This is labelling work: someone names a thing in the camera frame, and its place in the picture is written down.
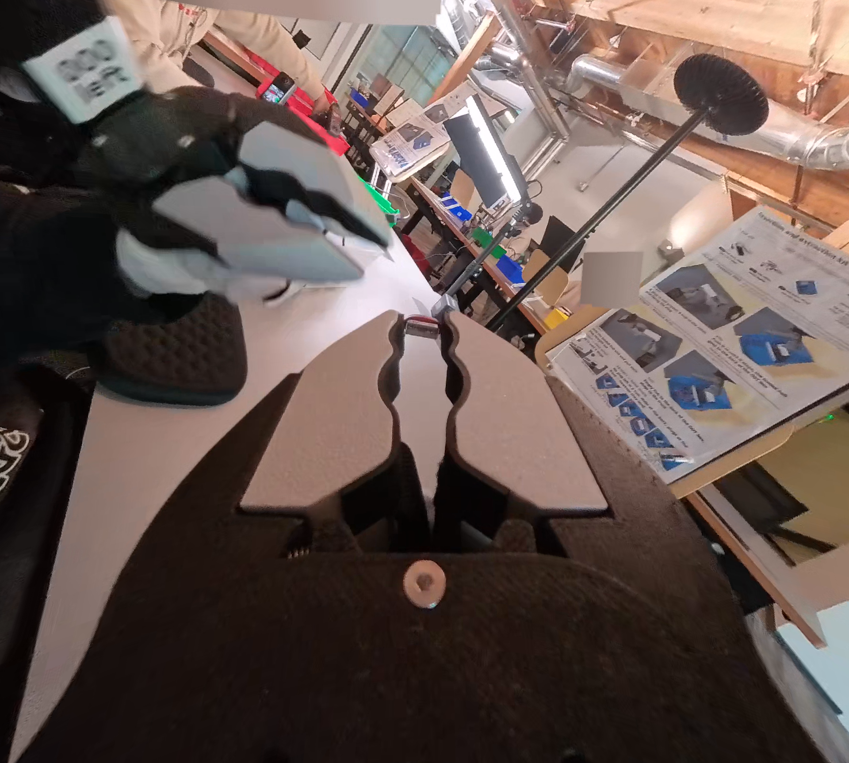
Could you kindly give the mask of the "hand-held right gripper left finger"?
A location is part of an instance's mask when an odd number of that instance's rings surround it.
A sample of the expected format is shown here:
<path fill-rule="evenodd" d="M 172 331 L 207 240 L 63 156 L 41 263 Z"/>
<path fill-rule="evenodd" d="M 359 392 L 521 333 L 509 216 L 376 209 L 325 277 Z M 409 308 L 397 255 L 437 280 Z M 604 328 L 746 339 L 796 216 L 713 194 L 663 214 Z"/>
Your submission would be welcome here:
<path fill-rule="evenodd" d="M 317 512 L 398 454 L 404 318 L 387 311 L 302 371 L 240 502 L 246 512 Z"/>

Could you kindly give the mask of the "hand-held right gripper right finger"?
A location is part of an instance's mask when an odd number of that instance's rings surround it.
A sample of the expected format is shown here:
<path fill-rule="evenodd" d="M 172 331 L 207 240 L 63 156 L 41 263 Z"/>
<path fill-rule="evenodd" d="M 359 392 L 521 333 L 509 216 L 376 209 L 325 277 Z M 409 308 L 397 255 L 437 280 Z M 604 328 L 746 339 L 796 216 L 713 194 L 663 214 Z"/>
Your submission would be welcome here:
<path fill-rule="evenodd" d="M 608 503 L 542 370 L 459 312 L 442 323 L 447 451 L 533 513 L 604 513 Z"/>

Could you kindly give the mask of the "green plastic bin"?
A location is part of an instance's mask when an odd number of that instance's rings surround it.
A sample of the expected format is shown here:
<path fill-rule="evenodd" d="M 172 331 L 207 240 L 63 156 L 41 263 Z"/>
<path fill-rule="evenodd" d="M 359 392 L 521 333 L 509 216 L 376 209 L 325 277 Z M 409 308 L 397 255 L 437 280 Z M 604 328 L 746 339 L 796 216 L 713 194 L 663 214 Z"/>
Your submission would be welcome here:
<path fill-rule="evenodd" d="M 395 227 L 400 219 L 400 211 L 390 202 L 387 196 L 384 196 L 378 189 L 365 181 L 361 176 L 357 175 L 360 183 L 365 186 L 376 206 L 383 213 L 390 227 Z"/>

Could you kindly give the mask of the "instruction poster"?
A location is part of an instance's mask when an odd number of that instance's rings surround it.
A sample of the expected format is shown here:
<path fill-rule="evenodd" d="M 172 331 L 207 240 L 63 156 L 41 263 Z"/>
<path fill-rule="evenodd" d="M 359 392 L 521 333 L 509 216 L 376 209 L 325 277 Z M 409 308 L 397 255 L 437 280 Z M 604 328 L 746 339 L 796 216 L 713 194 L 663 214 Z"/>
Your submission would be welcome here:
<path fill-rule="evenodd" d="M 755 209 L 544 353 L 668 485 L 847 403 L 848 254 Z"/>
<path fill-rule="evenodd" d="M 371 160 L 393 182 L 415 175 L 450 145 L 444 123 L 451 113 L 451 103 L 444 99 L 432 103 L 373 142 L 368 150 Z"/>

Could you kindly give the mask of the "silver ventilation duct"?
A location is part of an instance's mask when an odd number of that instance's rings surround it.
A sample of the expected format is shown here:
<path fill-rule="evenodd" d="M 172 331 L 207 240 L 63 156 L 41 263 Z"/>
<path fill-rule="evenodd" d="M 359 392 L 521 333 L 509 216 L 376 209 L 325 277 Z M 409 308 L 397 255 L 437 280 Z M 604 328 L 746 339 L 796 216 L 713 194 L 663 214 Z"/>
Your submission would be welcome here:
<path fill-rule="evenodd" d="M 594 88 L 612 91 L 631 110 L 677 126 L 688 118 L 673 89 L 673 68 L 637 58 L 629 66 L 584 54 L 575 59 L 560 89 L 584 99 Z M 764 125 L 747 136 L 733 137 L 701 125 L 696 133 L 712 142 L 768 155 L 816 171 L 848 168 L 848 130 L 808 120 L 769 100 Z"/>

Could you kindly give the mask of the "black light panel on stand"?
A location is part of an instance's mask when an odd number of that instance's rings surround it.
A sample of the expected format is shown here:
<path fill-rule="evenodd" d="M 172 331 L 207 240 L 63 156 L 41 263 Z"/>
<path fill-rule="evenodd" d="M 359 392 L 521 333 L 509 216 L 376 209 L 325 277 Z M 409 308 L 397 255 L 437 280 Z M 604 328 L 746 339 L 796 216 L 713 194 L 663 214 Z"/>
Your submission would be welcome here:
<path fill-rule="evenodd" d="M 506 152 L 497 135 L 481 96 L 475 92 L 465 101 L 464 112 L 444 123 L 451 143 L 459 153 L 461 170 L 471 179 L 484 208 L 497 204 L 507 209 L 507 220 L 493 234 L 486 248 L 447 287 L 454 295 L 479 272 L 494 249 L 501 245 L 535 209 L 528 184 L 515 158 Z"/>

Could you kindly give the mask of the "person's black printed shirt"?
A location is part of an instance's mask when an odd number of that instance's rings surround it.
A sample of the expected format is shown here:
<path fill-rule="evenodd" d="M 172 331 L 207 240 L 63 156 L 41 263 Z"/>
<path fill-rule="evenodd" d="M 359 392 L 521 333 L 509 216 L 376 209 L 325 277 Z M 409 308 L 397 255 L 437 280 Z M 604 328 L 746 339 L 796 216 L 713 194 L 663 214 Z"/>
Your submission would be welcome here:
<path fill-rule="evenodd" d="M 58 544 L 91 403 L 45 366 L 21 368 L 2 391 L 2 603 L 25 590 Z"/>

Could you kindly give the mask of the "person's left forearm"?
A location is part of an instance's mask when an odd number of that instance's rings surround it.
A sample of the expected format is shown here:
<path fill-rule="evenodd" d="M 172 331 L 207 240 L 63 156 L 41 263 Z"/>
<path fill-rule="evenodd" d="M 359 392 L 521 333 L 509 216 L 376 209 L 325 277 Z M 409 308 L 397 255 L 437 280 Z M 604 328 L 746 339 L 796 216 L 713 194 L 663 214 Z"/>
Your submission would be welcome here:
<path fill-rule="evenodd" d="M 87 198 L 1 192 L 1 364 L 100 338 L 149 314 L 119 268 L 118 227 Z"/>

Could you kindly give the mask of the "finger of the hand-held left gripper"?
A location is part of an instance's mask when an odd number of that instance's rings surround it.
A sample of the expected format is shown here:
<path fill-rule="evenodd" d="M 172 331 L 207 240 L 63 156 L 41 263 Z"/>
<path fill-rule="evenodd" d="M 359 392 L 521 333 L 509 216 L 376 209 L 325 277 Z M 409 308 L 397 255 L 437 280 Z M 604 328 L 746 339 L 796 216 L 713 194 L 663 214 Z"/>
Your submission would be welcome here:
<path fill-rule="evenodd" d="M 385 212 L 348 161 L 323 142 L 264 121 L 242 136 L 238 162 L 254 203 L 293 224 L 390 246 Z"/>
<path fill-rule="evenodd" d="M 154 200 L 158 216 L 214 244 L 228 268 L 244 274 L 345 283 L 365 269 L 328 223 L 294 203 L 294 215 L 249 198 L 243 173 L 207 176 L 175 185 Z"/>

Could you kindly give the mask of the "black bumpy round mat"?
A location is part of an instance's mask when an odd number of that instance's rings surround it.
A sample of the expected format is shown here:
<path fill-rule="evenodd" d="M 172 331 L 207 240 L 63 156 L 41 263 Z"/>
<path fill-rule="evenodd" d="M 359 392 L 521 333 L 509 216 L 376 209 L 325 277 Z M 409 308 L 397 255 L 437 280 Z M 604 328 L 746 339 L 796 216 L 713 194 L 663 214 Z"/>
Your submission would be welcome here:
<path fill-rule="evenodd" d="M 122 324 L 89 345 L 101 387 L 141 403 L 213 408 L 239 396 L 248 356 L 239 308 L 207 294 L 172 323 Z"/>

